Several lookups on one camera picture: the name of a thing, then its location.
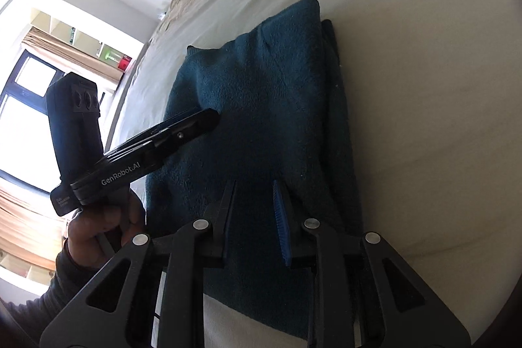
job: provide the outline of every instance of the camera lens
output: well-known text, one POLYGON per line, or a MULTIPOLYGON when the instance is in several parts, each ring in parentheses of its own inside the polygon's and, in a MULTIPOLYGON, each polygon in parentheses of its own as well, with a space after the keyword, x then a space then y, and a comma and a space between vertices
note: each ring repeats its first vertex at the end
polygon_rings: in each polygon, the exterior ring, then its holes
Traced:
POLYGON ((91 107, 91 104, 92 104, 92 99, 91 99, 91 95, 89 94, 89 92, 85 92, 85 106, 87 107, 87 109, 90 109, 91 107))
POLYGON ((82 104, 82 96, 76 91, 74 93, 74 104, 79 108, 82 104))

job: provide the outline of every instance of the curtain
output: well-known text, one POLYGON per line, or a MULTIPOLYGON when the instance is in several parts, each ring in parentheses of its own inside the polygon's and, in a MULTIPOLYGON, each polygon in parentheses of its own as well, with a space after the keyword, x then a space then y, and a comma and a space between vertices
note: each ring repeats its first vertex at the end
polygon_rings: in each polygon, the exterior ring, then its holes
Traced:
POLYGON ((119 68, 105 64, 35 27, 23 38, 22 44, 60 70, 66 73, 73 71, 95 82, 105 92, 114 93, 123 75, 119 68))
POLYGON ((0 249, 54 270, 66 224, 49 199, 0 179, 0 249))

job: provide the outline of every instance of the folded towel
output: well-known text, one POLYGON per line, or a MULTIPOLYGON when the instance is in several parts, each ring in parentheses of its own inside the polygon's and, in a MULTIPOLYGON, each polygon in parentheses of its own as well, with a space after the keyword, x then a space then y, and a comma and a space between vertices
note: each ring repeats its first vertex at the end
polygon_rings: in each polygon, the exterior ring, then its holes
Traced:
POLYGON ((221 49, 189 46, 165 119, 194 106, 216 109, 220 124, 149 175, 148 232, 201 218, 237 180, 228 264, 206 271, 205 293, 306 338, 311 276, 284 266, 272 181, 284 180, 310 217, 362 232, 335 34, 318 2, 302 0, 221 49))

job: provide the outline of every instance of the red object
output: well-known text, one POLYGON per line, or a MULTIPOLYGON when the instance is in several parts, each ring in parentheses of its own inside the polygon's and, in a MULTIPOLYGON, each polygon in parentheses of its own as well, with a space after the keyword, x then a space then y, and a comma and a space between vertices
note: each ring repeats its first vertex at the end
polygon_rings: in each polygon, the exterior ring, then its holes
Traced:
POLYGON ((121 61, 118 64, 118 68, 120 70, 125 71, 127 69, 127 67, 129 66, 129 64, 131 63, 131 61, 132 61, 131 57, 129 57, 127 55, 124 55, 123 58, 121 59, 121 61))

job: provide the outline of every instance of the black gripper frame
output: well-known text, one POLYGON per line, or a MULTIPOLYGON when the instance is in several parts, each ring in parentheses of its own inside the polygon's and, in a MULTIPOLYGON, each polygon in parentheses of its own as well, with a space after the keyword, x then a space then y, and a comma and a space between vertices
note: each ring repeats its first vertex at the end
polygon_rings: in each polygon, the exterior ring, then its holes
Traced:
POLYGON ((273 198, 286 265, 314 275, 310 348, 354 348, 355 318, 363 348, 471 347, 466 328, 382 236, 309 219, 282 181, 273 198))
POLYGON ((203 348, 203 268, 224 267, 235 193, 229 181, 202 219, 126 244, 45 329, 40 348, 151 347, 165 268, 157 348, 203 348))

